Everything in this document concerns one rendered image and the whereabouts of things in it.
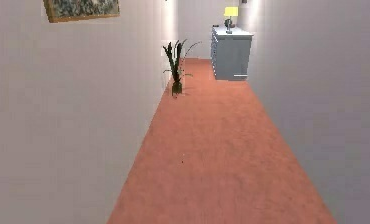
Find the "dark green potted house plant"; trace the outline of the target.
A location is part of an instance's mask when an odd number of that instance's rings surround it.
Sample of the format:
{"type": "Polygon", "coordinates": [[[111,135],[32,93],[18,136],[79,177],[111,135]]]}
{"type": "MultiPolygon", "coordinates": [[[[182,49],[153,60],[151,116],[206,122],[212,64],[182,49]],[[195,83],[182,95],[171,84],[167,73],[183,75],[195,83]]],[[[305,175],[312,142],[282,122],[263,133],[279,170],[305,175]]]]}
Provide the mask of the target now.
{"type": "Polygon", "coordinates": [[[169,63],[169,68],[165,69],[164,73],[169,72],[171,74],[171,95],[173,98],[177,98],[183,93],[182,78],[184,76],[192,76],[191,73],[185,72],[185,59],[189,52],[200,44],[200,41],[193,43],[188,48],[185,47],[185,43],[186,39],[183,41],[177,40],[175,43],[169,42],[166,46],[163,46],[163,50],[169,63]]]}

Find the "grey chest of drawers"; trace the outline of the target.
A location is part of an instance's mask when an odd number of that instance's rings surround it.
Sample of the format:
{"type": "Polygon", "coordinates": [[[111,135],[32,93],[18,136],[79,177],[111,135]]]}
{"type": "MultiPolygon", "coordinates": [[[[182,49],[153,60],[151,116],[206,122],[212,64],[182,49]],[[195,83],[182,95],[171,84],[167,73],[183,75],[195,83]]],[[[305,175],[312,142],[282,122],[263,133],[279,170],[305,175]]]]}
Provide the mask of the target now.
{"type": "Polygon", "coordinates": [[[248,77],[253,34],[241,28],[230,33],[223,26],[211,31],[211,64],[216,80],[242,81],[248,77]]]}

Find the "table lamp with yellow shade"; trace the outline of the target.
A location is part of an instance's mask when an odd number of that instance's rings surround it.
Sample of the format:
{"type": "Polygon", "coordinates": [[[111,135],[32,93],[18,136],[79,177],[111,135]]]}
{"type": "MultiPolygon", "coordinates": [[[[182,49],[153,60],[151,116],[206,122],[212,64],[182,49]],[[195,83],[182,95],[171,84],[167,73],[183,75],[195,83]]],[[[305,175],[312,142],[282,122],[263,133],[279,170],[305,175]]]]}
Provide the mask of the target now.
{"type": "Polygon", "coordinates": [[[226,7],[224,9],[224,16],[226,17],[226,19],[224,21],[224,24],[225,24],[225,27],[226,27],[226,33],[227,34],[232,33],[232,30],[231,30],[232,18],[237,17],[238,14],[239,14],[239,9],[238,9],[237,6],[230,6],[230,7],[226,7]]]}

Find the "framed picture with brown frame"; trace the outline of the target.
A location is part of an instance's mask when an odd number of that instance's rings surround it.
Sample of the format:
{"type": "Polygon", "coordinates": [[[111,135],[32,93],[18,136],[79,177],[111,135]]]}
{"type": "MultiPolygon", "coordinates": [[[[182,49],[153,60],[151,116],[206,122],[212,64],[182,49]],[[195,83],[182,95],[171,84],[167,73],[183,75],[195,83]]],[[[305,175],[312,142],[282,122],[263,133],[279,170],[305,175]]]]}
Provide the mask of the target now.
{"type": "Polygon", "coordinates": [[[120,15],[119,0],[43,0],[43,3],[50,23],[120,15]]]}

